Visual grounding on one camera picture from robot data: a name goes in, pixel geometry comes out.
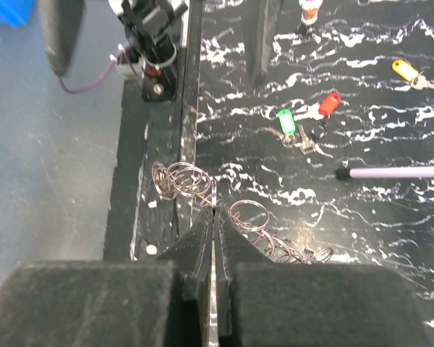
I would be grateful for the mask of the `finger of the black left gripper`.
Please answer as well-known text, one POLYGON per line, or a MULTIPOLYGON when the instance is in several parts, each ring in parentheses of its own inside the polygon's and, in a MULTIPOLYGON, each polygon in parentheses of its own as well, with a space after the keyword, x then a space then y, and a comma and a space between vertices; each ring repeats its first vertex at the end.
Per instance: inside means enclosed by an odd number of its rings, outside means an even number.
POLYGON ((268 74, 273 39, 283 4, 282 0, 250 0, 243 3, 243 43, 250 87, 260 87, 268 74))
POLYGON ((38 11, 49 65, 57 77, 63 77, 75 51, 85 1, 38 0, 38 11))

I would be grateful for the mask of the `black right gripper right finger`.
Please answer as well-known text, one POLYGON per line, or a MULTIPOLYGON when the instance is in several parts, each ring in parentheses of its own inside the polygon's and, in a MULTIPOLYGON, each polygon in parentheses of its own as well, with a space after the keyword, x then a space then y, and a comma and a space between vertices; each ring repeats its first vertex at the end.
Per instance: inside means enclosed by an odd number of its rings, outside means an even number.
POLYGON ((229 214, 213 217, 222 346, 429 346, 412 293, 374 265, 286 265, 263 256, 229 214))

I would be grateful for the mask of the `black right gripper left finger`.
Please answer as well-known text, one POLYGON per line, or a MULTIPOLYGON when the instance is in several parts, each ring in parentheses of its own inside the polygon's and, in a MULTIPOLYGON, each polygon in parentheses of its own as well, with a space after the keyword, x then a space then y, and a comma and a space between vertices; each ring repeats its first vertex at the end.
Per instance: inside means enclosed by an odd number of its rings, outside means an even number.
POLYGON ((20 265, 0 287, 0 346, 206 346, 213 212, 160 256, 20 265))

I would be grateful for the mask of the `plain silver key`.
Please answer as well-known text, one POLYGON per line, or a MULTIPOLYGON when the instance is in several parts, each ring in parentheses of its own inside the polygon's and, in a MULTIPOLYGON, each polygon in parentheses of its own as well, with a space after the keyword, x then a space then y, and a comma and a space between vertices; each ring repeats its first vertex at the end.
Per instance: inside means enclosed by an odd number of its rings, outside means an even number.
POLYGON ((315 141, 312 140, 305 132, 304 127, 299 124, 297 126, 301 138, 300 150, 304 155, 315 152, 315 141))

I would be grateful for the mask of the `blue bin left side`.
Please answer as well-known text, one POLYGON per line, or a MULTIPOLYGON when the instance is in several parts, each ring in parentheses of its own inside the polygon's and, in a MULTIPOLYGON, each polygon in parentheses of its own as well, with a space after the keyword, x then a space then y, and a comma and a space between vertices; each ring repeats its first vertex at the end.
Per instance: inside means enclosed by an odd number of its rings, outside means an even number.
POLYGON ((0 0, 0 25, 20 27, 30 19, 36 0, 0 0))

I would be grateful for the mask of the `key with green tag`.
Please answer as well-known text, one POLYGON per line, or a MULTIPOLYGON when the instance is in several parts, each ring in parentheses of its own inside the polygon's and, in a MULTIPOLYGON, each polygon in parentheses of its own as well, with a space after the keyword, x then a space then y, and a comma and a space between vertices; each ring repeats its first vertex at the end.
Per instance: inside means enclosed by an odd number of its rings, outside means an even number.
POLYGON ((296 145, 297 130, 292 112, 287 108, 283 108, 277 113, 276 118, 278 119, 280 130, 268 127, 266 131, 274 135, 284 147, 292 149, 296 145))

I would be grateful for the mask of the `key with red tag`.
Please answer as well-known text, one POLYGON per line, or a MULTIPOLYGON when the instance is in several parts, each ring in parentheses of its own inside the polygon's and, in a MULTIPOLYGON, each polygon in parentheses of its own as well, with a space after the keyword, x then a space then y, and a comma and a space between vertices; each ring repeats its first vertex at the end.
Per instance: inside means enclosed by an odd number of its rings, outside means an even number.
POLYGON ((321 104, 314 105, 309 111, 294 115, 294 120, 313 119, 318 121, 328 119, 340 104, 341 96, 338 93, 330 93, 321 104))

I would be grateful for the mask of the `key with yellow tag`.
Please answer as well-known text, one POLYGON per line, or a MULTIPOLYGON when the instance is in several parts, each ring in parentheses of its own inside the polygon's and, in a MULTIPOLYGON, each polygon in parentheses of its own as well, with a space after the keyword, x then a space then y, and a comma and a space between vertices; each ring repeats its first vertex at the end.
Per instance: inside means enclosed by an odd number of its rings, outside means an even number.
POLYGON ((426 77, 418 72, 410 63, 405 60, 397 59, 392 63, 392 69, 400 77, 410 83, 415 90, 431 89, 434 90, 434 83, 429 82, 426 77))

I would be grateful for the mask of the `white perforated music stand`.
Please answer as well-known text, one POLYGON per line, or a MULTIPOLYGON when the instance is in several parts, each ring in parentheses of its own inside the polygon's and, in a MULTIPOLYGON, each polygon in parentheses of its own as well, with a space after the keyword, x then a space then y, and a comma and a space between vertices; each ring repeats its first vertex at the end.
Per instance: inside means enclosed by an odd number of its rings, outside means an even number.
POLYGON ((337 179, 432 179, 434 166, 345 168, 335 171, 337 179))

